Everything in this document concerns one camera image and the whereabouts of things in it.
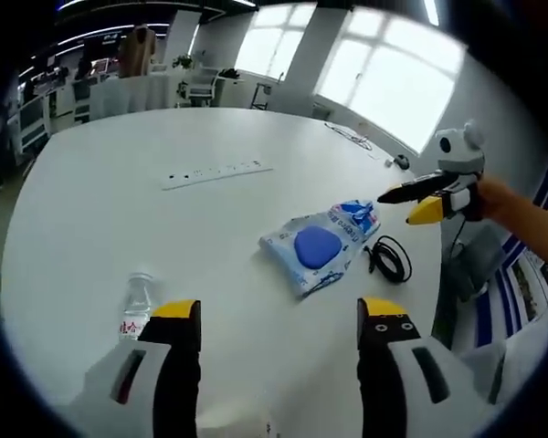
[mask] plastic bottle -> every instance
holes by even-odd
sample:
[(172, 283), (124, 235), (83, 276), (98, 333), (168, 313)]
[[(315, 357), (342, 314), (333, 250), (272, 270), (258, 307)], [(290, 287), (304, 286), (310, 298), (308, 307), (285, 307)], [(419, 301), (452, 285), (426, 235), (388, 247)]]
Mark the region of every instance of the plastic bottle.
[(132, 274), (121, 315), (120, 339), (137, 339), (154, 310), (153, 278), (148, 274)]

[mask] window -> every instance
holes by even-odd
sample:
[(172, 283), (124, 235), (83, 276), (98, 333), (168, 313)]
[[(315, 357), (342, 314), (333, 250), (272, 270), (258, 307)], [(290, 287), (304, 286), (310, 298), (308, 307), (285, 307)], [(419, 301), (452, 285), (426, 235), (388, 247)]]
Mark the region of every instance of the window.
[(464, 47), (418, 23), (356, 8), (318, 92), (371, 121), (416, 153), (452, 95)]
[(237, 54), (236, 68), (284, 78), (315, 5), (276, 5), (256, 13)]

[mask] robotic arm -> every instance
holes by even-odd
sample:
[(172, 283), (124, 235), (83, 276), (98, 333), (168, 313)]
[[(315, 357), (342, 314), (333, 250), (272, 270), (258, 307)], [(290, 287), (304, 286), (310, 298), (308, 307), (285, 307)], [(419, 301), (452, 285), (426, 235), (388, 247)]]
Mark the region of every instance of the robotic arm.
[(390, 189), (379, 203), (419, 201), (406, 221), (411, 225), (433, 224), (462, 212), (471, 220), (480, 219), (477, 181), (483, 174), (484, 137), (473, 121), (462, 130), (436, 133), (440, 148), (438, 170)]

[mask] human arm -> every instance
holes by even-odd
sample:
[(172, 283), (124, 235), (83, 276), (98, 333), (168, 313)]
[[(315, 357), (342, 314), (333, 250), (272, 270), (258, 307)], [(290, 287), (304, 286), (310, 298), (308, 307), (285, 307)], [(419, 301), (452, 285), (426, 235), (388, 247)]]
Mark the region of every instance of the human arm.
[(548, 212), (490, 177), (478, 182), (478, 191), (483, 216), (516, 235), (548, 263)]

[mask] black cable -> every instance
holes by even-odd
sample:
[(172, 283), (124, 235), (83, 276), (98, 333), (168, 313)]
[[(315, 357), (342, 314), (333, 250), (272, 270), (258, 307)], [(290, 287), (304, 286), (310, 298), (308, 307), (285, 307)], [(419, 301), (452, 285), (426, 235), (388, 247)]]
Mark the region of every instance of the black cable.
[[(402, 262), (402, 257), (394, 250), (394, 248), (384, 242), (383, 240), (390, 240), (394, 242), (404, 254), (406, 262), (408, 263), (408, 274), (406, 275), (406, 270), (404, 268), (404, 263)], [(392, 237), (389, 235), (382, 235), (375, 242), (374, 246), (364, 246), (364, 251), (369, 255), (369, 273), (372, 274), (375, 270), (375, 267), (380, 270), (382, 274), (392, 283), (404, 283), (410, 279), (412, 276), (412, 263), (410, 262), (410, 257), (406, 250)], [(388, 265), (385, 260), (388, 260), (391, 265), (394, 266), (393, 270), (390, 265)]]
[(347, 140), (352, 141), (358, 146), (361, 146), (363, 149), (366, 149), (370, 151), (372, 149), (372, 145), (369, 143), (369, 139), (367, 137), (358, 137), (356, 135), (352, 135), (349, 132), (342, 130), (340, 128), (337, 128), (336, 126), (332, 126), (329, 123), (325, 122), (325, 126), (329, 128), (330, 130), (334, 130), (338, 134), (345, 137)]
[(467, 223), (467, 218), (463, 218), (463, 223), (460, 225), (457, 231), (457, 235), (453, 239), (453, 244), (450, 246), (450, 252), (448, 253), (448, 260), (447, 263), (450, 262), (450, 260), (453, 258), (453, 252), (455, 251), (455, 245), (457, 244), (458, 237), (460, 236), (460, 233), (463, 231), (463, 228), (465, 224)]

